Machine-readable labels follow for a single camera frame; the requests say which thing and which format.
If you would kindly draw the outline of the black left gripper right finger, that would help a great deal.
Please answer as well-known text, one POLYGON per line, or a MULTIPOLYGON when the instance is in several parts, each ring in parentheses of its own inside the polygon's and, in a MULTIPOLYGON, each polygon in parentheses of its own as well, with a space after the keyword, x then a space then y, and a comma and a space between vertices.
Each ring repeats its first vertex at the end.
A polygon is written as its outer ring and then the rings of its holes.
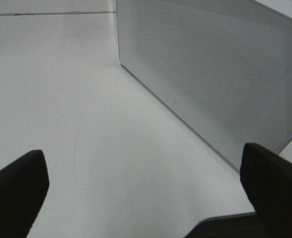
POLYGON ((247 143, 240 181, 268 237, 292 238, 292 163, 259 144, 247 143))

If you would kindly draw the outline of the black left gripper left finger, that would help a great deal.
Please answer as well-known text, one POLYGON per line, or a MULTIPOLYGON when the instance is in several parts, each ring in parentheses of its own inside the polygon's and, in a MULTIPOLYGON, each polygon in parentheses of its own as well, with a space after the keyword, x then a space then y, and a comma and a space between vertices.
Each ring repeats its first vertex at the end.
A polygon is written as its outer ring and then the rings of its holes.
POLYGON ((28 236, 49 189, 42 150, 32 150, 0 170, 0 238, 28 236))

